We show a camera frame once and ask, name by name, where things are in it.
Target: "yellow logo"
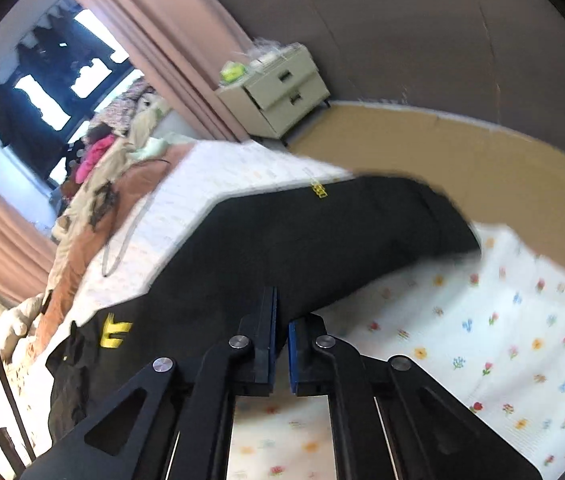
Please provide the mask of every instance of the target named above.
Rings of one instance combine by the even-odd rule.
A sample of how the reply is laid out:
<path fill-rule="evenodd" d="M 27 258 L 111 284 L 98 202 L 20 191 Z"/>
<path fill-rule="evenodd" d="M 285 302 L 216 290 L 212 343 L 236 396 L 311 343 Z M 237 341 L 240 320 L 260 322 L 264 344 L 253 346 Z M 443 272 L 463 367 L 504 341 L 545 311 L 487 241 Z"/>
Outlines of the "yellow logo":
<path fill-rule="evenodd" d="M 122 344 L 122 339 L 111 336 L 128 332 L 132 325 L 133 323 L 114 323 L 114 314 L 107 314 L 107 319 L 102 324 L 100 346 L 102 348 L 118 348 Z"/>

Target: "gray wall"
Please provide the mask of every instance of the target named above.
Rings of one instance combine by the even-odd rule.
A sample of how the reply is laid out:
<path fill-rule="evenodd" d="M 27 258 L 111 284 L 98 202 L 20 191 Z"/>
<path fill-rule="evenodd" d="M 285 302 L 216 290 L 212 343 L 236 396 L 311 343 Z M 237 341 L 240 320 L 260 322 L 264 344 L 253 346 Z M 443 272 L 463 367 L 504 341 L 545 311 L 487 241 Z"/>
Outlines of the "gray wall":
<path fill-rule="evenodd" d="M 501 123 L 565 150 L 565 20 L 548 0 L 219 0 L 299 41 L 338 99 Z"/>

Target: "drawer handle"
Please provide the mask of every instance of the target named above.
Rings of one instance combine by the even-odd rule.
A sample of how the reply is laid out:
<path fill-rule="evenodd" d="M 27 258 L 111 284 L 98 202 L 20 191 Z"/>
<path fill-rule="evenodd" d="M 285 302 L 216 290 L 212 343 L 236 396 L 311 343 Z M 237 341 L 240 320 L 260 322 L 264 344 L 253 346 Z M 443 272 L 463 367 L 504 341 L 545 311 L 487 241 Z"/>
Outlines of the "drawer handle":
<path fill-rule="evenodd" d="M 291 72 L 289 72 L 289 70 L 285 70 L 282 74 L 278 75 L 278 79 L 280 79 L 280 82 L 284 83 L 292 75 L 293 74 Z"/>

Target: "flower print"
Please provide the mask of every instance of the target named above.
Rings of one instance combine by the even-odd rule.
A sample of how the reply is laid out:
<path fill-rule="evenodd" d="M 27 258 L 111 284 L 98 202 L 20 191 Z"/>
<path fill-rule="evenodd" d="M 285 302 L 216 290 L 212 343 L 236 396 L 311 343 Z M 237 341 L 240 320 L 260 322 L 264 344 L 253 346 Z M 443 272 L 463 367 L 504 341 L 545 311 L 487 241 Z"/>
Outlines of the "flower print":
<path fill-rule="evenodd" d="M 454 369 L 454 370 L 457 370 L 458 368 L 463 368 L 463 367 L 465 366 L 465 363 L 466 363 L 466 362 L 467 362 L 467 361 L 465 361 L 464 358 L 462 358 L 462 357 L 456 357 L 456 358 L 453 360 L 453 369 Z"/>
<path fill-rule="evenodd" d="M 304 449 L 307 453 L 315 453 L 316 451 L 318 451 L 318 443 L 313 441 L 313 442 L 307 442 L 306 444 L 302 445 L 302 449 Z"/>
<path fill-rule="evenodd" d="M 275 465 L 271 469 L 269 469 L 269 476 L 280 476 L 282 473 L 285 472 L 285 467 L 281 465 Z"/>
<path fill-rule="evenodd" d="M 419 346 L 418 348 L 413 350 L 414 355 L 418 359 L 426 359 L 427 358 L 427 349 Z"/>

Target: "drawer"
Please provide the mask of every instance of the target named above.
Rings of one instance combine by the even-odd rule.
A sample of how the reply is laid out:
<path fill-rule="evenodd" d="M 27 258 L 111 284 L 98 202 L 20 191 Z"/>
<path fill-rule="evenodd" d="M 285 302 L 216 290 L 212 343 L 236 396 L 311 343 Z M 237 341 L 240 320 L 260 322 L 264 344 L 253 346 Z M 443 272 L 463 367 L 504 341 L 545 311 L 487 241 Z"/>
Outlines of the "drawer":
<path fill-rule="evenodd" d="M 250 79 L 245 83 L 245 89 L 258 103 L 262 110 L 273 105 L 284 94 L 300 85 L 317 68 L 306 48 L 295 51 L 287 59 L 267 68 L 267 72 Z"/>
<path fill-rule="evenodd" d="M 320 76 L 315 73 L 290 94 L 276 102 L 274 106 L 268 110 L 262 110 L 262 115 L 269 121 L 276 133 L 281 135 L 327 97 L 329 97 L 329 91 Z"/>

